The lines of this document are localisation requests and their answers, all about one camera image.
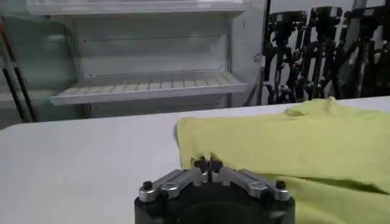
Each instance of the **camera tripod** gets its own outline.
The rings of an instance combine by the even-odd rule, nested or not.
[[[296,97],[297,101],[304,101],[304,91],[308,94],[308,99],[324,98],[324,88],[331,80],[330,71],[335,57],[339,58],[342,53],[342,45],[336,47],[335,34],[336,26],[340,23],[342,9],[340,7],[319,7],[311,10],[309,23],[305,30],[303,40],[303,63],[301,76],[297,81]],[[311,42],[311,31],[316,28],[317,41]],[[321,75],[322,58],[325,54],[323,75]],[[309,71],[312,58],[315,58],[314,71],[311,81],[309,81]]]
[[[294,96],[294,77],[297,74],[294,72],[294,62],[299,59],[300,43],[302,42],[303,26],[307,20],[307,14],[304,11],[291,11],[273,13],[269,17],[268,30],[266,35],[266,49],[265,49],[265,67],[264,67],[264,81],[269,81],[271,62],[276,56],[276,70],[274,86],[271,84],[265,85],[269,92],[268,104],[295,102]],[[291,52],[291,48],[287,47],[288,40],[293,31],[298,31],[297,43],[294,53]],[[275,37],[272,41],[276,46],[271,43],[271,34],[274,33]],[[282,70],[286,63],[290,68],[289,80],[286,85],[280,88],[280,82],[282,79]]]
[[[369,7],[364,9],[355,9],[351,12],[346,12],[344,17],[350,21],[352,18],[360,19],[360,29],[358,40],[353,42],[347,52],[336,61],[331,70],[333,79],[337,78],[341,66],[350,59],[351,55],[358,50],[357,57],[352,69],[351,75],[348,75],[346,81],[339,88],[338,82],[333,82],[335,88],[335,97],[340,98],[340,90],[343,93],[343,98],[358,98],[362,96],[362,86],[372,85],[375,81],[376,66],[374,62],[374,42],[371,38],[378,28],[383,23],[388,23],[390,10],[384,6]],[[388,57],[388,54],[383,54],[381,60]]]

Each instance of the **bolt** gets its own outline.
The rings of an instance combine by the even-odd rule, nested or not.
[[[276,181],[276,189],[285,190],[286,189],[286,182],[284,182],[282,180]]]
[[[145,190],[145,191],[149,191],[151,190],[153,187],[153,183],[151,181],[145,181],[143,184],[142,184],[142,188]]]

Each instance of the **table surface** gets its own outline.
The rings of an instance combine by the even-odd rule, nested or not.
[[[390,97],[339,100],[390,111]],[[0,131],[1,224],[131,224],[145,180],[180,167],[182,117],[281,113],[290,105],[19,124]]]

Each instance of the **yellow towel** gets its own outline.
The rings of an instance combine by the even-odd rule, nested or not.
[[[214,155],[234,169],[286,180],[297,223],[390,223],[390,114],[333,98],[282,114],[188,117],[177,124],[182,167]]]

